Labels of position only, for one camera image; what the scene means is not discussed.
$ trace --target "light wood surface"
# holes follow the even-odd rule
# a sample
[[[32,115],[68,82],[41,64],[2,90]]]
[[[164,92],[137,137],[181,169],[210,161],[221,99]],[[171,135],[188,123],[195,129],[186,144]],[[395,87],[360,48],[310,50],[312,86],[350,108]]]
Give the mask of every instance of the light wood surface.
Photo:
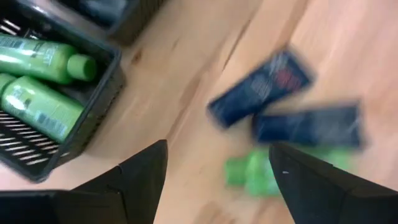
[[[0,189],[72,189],[167,138],[156,224],[293,223],[280,198],[224,186],[225,160],[253,147],[249,123],[223,131],[205,110],[289,43],[316,81],[271,109],[361,100],[368,147],[356,174],[398,190],[397,9],[395,0],[170,0],[125,49],[127,88],[87,151],[39,185],[1,166]]]

